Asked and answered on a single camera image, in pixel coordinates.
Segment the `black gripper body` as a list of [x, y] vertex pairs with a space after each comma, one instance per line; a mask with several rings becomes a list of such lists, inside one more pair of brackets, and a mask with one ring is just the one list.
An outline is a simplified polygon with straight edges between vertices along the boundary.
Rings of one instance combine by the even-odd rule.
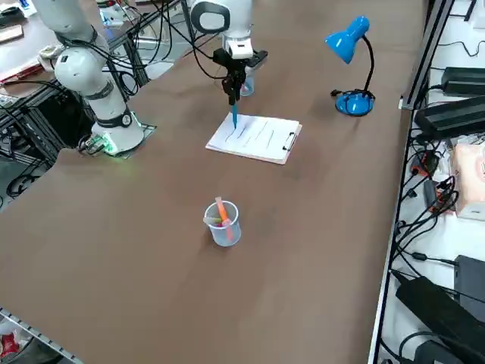
[[246, 60], [227, 58], [224, 67], [227, 69], [227, 76], [246, 74]]

